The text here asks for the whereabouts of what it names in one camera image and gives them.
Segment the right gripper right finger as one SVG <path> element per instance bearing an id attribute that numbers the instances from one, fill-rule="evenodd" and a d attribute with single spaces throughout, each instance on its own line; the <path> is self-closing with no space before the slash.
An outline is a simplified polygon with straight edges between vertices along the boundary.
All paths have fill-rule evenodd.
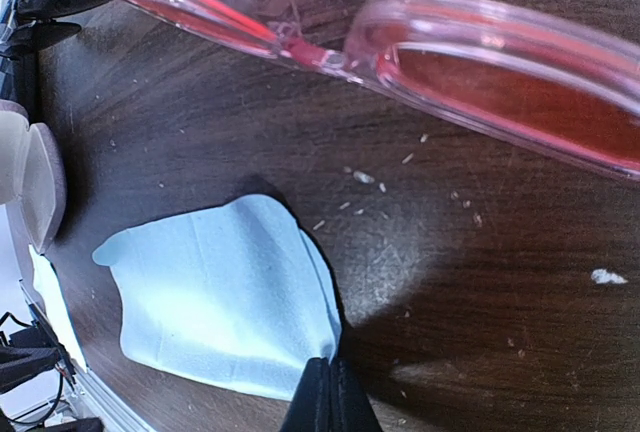
<path id="1" fill-rule="evenodd" d="M 330 365 L 330 424 L 337 432 L 382 431 L 367 394 L 342 358 Z"/>

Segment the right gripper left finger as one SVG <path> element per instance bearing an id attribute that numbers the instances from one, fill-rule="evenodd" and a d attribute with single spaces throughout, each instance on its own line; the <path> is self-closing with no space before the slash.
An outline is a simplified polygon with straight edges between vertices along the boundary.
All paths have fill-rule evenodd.
<path id="1" fill-rule="evenodd" d="M 304 368 L 281 432 L 328 432 L 331 415 L 330 364 L 312 358 Z"/>

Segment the pink glasses case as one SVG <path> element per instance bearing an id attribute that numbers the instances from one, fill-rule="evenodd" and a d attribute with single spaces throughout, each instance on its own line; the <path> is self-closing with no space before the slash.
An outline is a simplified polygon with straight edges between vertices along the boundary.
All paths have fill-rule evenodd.
<path id="1" fill-rule="evenodd" d="M 1 101 L 1 203 L 16 202 L 35 251 L 45 254 L 64 215 L 66 176 L 55 137 L 24 107 Z"/>

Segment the pink frame glasses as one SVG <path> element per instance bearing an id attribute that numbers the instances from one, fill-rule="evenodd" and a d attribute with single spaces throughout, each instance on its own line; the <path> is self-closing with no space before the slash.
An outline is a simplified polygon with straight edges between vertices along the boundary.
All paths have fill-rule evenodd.
<path id="1" fill-rule="evenodd" d="M 121 0 L 220 45 L 361 85 L 491 137 L 639 177 L 639 48 L 491 0 L 369 0 L 340 50 L 294 0 Z"/>

